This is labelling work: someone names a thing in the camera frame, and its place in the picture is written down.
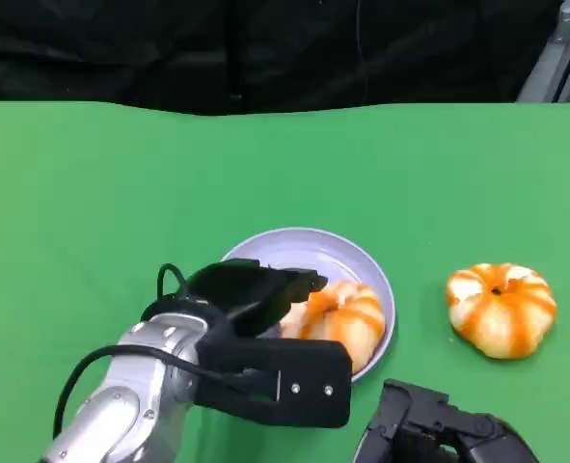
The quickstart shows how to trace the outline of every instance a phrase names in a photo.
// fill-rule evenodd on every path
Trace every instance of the black backdrop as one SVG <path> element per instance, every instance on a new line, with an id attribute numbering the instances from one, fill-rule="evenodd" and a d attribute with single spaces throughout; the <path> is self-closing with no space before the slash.
<path id="1" fill-rule="evenodd" d="M 197 114 L 512 101 L 561 0 L 0 0 L 0 99 Z"/>

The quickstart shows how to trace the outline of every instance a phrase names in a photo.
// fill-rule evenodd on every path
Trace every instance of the green tablecloth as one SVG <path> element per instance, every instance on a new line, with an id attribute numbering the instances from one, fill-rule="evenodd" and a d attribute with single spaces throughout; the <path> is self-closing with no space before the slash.
<path id="1" fill-rule="evenodd" d="M 570 461 L 570 106 L 385 106 L 204 119 L 104 104 L 0 104 L 0 462 L 35 461 L 63 382 L 185 272 L 284 226 L 340 233 L 390 279 L 397 336 L 339 430 L 194 408 L 178 461 L 346 462 L 394 377 L 509 420 Z M 490 361 L 450 329 L 454 270 L 516 261 L 549 280 L 556 326 Z M 81 381 L 73 404 L 106 368 Z"/>

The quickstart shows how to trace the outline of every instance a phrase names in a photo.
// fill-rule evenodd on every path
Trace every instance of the metal stand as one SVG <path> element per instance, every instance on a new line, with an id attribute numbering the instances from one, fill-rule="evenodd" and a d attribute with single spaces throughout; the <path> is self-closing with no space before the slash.
<path id="1" fill-rule="evenodd" d="M 559 12 L 555 34 L 542 51 L 518 102 L 563 102 L 570 93 L 570 0 Z"/>

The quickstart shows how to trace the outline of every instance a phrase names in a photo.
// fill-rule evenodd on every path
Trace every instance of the orange striped pumpkin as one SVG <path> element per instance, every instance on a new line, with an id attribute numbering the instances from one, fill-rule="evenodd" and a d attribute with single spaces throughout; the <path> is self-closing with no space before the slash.
<path id="1" fill-rule="evenodd" d="M 548 284 L 513 263 L 457 271 L 448 279 L 448 305 L 456 332 L 496 359 L 532 354 L 556 317 Z"/>
<path id="2" fill-rule="evenodd" d="M 281 320 L 281 336 L 303 340 L 337 340 L 362 369 L 385 333 L 385 316 L 367 285 L 340 282 L 311 293 L 308 302 L 292 304 Z"/>

